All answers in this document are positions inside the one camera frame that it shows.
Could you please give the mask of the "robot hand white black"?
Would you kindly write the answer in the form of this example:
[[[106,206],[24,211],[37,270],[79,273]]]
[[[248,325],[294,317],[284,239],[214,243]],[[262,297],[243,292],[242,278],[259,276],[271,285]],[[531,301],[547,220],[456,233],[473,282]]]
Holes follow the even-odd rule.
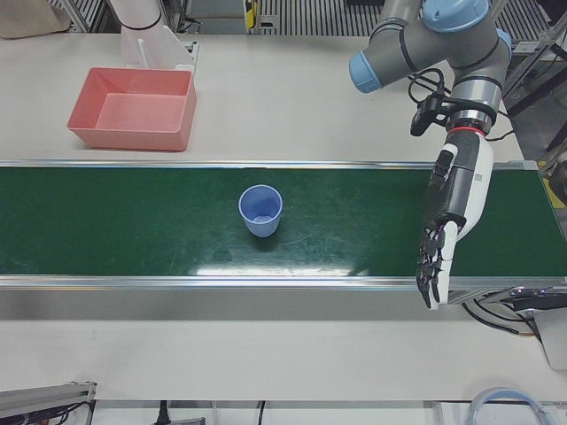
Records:
[[[431,310],[448,302],[454,251],[479,222],[493,171],[493,149],[472,127],[456,127],[431,171],[423,198],[416,283]]]

